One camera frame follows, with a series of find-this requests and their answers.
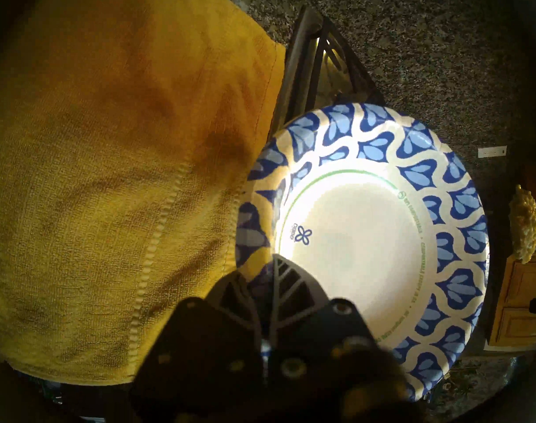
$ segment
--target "blue leaf pattern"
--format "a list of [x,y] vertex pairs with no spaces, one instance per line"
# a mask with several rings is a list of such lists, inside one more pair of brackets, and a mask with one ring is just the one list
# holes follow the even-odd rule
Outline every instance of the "blue leaf pattern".
[[393,133],[390,131],[384,131],[380,133],[379,136],[369,142],[359,142],[358,143],[358,158],[361,159],[370,159],[376,162],[387,162],[386,151],[388,150],[389,144],[392,143],[394,139]]
[[433,187],[433,173],[436,169],[436,161],[426,159],[417,165],[408,167],[397,167],[401,175],[407,179],[414,188],[419,191],[426,187]]
[[370,128],[373,128],[379,124],[383,124],[385,121],[392,119],[391,115],[389,115],[388,112],[381,106],[376,106],[374,104],[364,104],[363,109],[365,111],[364,120],[367,126],[369,126]]
[[482,215],[473,225],[460,229],[466,243],[464,251],[466,253],[475,254],[485,250],[487,244],[487,220],[485,215]]
[[444,224],[444,221],[440,217],[440,205],[442,203],[440,197],[428,195],[422,200],[429,211],[430,219],[432,220],[433,224]]
[[454,237],[448,232],[436,234],[436,255],[438,258],[436,272],[438,273],[444,270],[449,263],[460,260],[454,253]]
[[311,162],[305,162],[299,171],[291,174],[291,185],[289,186],[289,193],[297,186],[297,184],[311,171]]
[[474,284],[474,274],[470,269],[457,269],[444,282],[437,282],[446,294],[448,306],[452,309],[464,309],[475,297],[483,293]]
[[475,326],[477,325],[479,313],[481,312],[482,307],[483,307],[483,302],[479,304],[479,306],[477,307],[477,309],[475,310],[473,314],[463,319],[464,321],[467,321],[468,323],[471,324],[471,330],[474,330]]
[[348,156],[349,151],[350,150],[348,149],[348,147],[341,147],[334,153],[329,154],[328,156],[321,157],[319,165],[322,165],[327,162],[332,162],[334,160],[344,159],[346,156]]
[[331,145],[337,139],[344,136],[352,136],[352,118],[354,116],[354,106],[342,104],[329,106],[322,109],[329,117],[329,128],[323,136],[323,145]]
[[449,192],[452,198],[450,215],[455,219],[464,219],[481,206],[474,183],[470,180],[464,189]]
[[236,265],[243,265],[251,254],[261,247],[269,247],[270,241],[260,226],[258,209],[250,202],[239,208],[235,237]]
[[448,167],[442,180],[446,183],[456,183],[464,176],[466,168],[464,168],[460,158],[454,152],[447,153],[446,158],[448,159]]
[[427,149],[436,149],[429,129],[420,121],[415,121],[411,127],[404,127],[405,139],[397,150],[397,157],[407,158]]
[[288,165],[287,158],[278,149],[276,141],[271,140],[256,159],[256,163],[248,175],[248,180],[264,179],[272,174],[278,166],[286,165]]
[[487,274],[488,274],[488,270],[486,270],[486,267],[487,267],[487,261],[478,261],[478,262],[475,262],[475,264],[481,268],[481,270],[483,271],[483,285],[484,286],[487,286]]
[[319,119],[314,113],[308,113],[288,126],[295,162],[315,147],[315,131],[318,127]]
[[407,358],[407,352],[410,351],[410,349],[415,347],[417,344],[420,343],[407,337],[402,340],[402,342],[399,343],[399,345],[394,348],[391,353],[399,364],[403,364],[405,362],[405,359]]
[[434,332],[436,325],[445,318],[448,318],[448,315],[440,311],[438,305],[436,304],[436,295],[431,294],[429,304],[427,305],[425,312],[422,314],[421,319],[415,326],[415,332],[423,336],[428,336]]
[[449,326],[444,337],[432,345],[439,348],[446,355],[449,364],[452,365],[464,350],[465,344],[466,333],[464,330],[458,326]]
[[433,353],[421,353],[417,359],[417,365],[410,371],[415,378],[419,379],[426,394],[443,376],[442,369]]

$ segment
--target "cabinet door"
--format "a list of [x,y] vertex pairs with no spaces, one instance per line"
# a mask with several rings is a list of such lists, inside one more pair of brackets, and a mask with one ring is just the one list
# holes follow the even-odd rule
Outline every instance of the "cabinet door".
[[507,306],[528,306],[536,297],[536,263],[525,265],[515,262],[509,292],[505,300]]
[[523,347],[536,344],[536,315],[524,308],[504,308],[497,345]]
[[536,315],[529,312],[533,298],[536,298],[536,254],[533,261],[525,265],[510,256],[497,302],[490,346],[536,345]]

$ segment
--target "blue flower logo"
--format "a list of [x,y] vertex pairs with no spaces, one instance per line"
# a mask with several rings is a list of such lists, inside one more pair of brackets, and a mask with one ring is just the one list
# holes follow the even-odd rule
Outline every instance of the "blue flower logo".
[[309,245],[309,237],[313,234],[313,230],[307,229],[305,230],[303,226],[299,226],[297,228],[297,235],[295,236],[295,242],[299,243],[300,241],[303,241],[305,245]]

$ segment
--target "screw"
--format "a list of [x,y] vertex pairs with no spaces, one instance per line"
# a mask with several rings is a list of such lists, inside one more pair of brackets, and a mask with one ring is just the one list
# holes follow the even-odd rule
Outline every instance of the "screw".
[[298,379],[307,372],[307,365],[299,358],[288,358],[281,363],[281,373],[288,379]]
[[244,361],[242,359],[234,360],[229,364],[229,371],[236,373],[244,368]]
[[350,315],[352,308],[344,303],[336,303],[333,305],[333,311],[339,315]]

